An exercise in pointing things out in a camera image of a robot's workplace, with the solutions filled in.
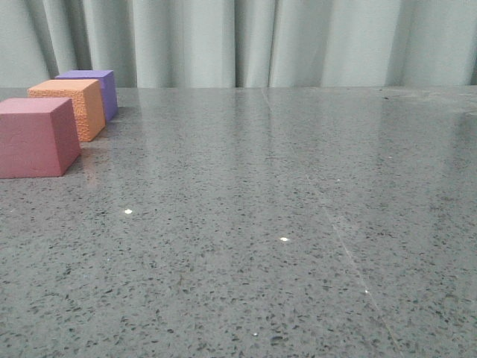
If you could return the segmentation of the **orange foam cube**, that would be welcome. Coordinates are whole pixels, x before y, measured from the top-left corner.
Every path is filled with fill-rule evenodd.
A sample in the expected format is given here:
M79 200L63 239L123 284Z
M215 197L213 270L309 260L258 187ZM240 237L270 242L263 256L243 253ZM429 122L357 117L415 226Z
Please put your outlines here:
M66 97L73 110L80 142L92 141L105 127L101 85L95 79L59 79L44 81L28 89L31 98Z

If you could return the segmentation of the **pale green curtain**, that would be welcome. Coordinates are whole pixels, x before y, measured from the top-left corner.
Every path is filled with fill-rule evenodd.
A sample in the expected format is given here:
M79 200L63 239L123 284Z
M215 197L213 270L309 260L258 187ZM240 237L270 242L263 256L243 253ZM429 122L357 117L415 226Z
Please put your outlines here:
M143 88L469 85L476 3L1 3L3 87L71 69Z

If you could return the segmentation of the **purple foam cube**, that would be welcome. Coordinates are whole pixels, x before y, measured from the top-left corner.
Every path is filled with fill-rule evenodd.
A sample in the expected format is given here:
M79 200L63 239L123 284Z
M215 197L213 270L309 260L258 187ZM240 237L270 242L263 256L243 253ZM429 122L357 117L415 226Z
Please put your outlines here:
M95 79L100 81L106 122L117 114L116 81L113 70L70 70L57 75L56 79Z

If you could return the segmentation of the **pink foam cube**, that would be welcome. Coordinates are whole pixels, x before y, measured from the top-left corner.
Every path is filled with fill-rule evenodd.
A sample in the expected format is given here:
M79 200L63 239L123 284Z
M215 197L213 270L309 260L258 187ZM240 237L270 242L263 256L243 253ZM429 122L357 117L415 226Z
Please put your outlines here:
M59 177L80 155L70 98L1 102L1 178Z

